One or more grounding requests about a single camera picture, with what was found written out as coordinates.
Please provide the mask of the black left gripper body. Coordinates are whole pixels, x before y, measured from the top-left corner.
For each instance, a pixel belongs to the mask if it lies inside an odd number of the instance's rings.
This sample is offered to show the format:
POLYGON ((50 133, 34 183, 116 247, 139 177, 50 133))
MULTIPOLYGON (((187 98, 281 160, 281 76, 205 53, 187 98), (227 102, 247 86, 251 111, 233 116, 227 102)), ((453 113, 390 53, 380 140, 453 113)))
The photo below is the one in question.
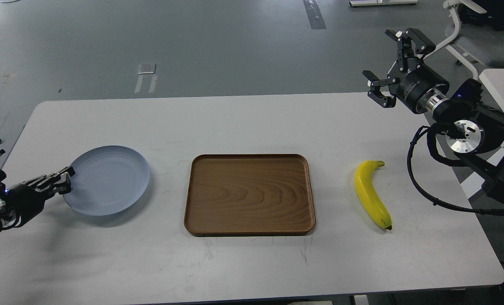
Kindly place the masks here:
POLYGON ((49 199, 48 187, 20 183, 6 193, 6 213, 11 217, 9 227, 22 227, 44 209, 49 199))

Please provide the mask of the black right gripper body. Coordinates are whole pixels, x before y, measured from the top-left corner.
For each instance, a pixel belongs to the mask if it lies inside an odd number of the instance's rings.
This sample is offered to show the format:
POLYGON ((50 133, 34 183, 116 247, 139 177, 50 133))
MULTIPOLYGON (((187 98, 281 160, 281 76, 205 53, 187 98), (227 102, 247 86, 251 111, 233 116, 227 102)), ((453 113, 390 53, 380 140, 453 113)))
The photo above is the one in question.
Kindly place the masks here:
POLYGON ((446 94, 449 91, 449 83, 440 74, 426 64, 420 64, 419 68, 407 73, 401 78, 396 88, 396 97, 414 114, 427 112, 424 96, 431 89, 446 94))

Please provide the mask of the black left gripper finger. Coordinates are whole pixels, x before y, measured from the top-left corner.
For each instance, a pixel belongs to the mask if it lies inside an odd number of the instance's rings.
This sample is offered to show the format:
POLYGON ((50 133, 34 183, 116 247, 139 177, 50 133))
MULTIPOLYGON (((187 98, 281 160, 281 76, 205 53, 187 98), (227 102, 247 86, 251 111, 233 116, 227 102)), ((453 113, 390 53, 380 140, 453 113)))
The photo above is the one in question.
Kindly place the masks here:
POLYGON ((64 195, 72 190, 72 181, 70 176, 59 176, 53 182, 50 182, 44 190, 46 197, 53 197, 56 194, 64 195))
POLYGON ((70 178, 74 175, 74 168, 72 166, 66 166, 58 172, 38 176, 36 178, 25 181, 25 185, 34 189, 68 189, 70 188, 70 178))

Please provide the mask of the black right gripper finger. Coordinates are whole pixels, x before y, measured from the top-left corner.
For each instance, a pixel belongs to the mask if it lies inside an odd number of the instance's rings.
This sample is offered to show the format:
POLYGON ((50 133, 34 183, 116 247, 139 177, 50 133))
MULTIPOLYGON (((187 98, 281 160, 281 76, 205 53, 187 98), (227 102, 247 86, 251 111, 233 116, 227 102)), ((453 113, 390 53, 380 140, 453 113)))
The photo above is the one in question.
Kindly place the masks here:
POLYGON ((385 33, 397 43, 396 60, 388 72, 389 77, 401 77, 420 68, 425 56, 436 50, 436 44, 419 29, 387 29, 385 33))
POLYGON ((362 75, 368 80, 369 98, 371 98, 382 108, 395 107, 397 98, 393 94, 390 94, 390 96, 385 95, 384 93, 382 93, 381 88, 390 86, 395 86, 396 88, 400 83, 399 78, 392 78, 391 76, 388 76, 385 79, 380 79, 372 71, 368 70, 362 71, 362 75))

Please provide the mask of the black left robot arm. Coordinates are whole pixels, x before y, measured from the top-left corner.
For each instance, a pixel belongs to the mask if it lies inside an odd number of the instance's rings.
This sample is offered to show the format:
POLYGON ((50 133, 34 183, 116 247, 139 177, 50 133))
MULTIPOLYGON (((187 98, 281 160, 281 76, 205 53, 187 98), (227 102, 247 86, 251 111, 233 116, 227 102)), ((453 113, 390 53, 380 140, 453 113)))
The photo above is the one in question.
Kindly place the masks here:
POLYGON ((70 178, 74 175, 74 168, 66 166, 58 172, 31 178, 8 188, 4 184, 6 172, 0 169, 0 233, 25 226, 43 211, 48 199, 56 194, 70 193, 70 178))

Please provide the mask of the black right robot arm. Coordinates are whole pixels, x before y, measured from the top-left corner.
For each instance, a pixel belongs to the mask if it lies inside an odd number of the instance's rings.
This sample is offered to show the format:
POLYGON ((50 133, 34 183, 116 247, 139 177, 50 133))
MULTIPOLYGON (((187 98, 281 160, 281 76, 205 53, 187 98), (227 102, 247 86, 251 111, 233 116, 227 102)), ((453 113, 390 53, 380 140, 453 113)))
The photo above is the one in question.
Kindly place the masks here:
POLYGON ((484 180, 481 189, 485 195, 504 205, 504 112, 483 103, 482 85, 473 78, 448 97, 448 81, 424 62, 436 45, 419 29, 385 33, 397 44, 396 60, 386 78, 362 72, 368 80, 368 96, 383 108, 393 108, 400 101, 414 114, 430 113, 434 120, 430 127, 417 131, 409 146, 407 171, 413 185, 434 205, 504 216, 504 209, 464 208, 444 202, 424 191, 412 170, 413 149, 426 136, 434 160, 450 167, 471 168, 484 180))

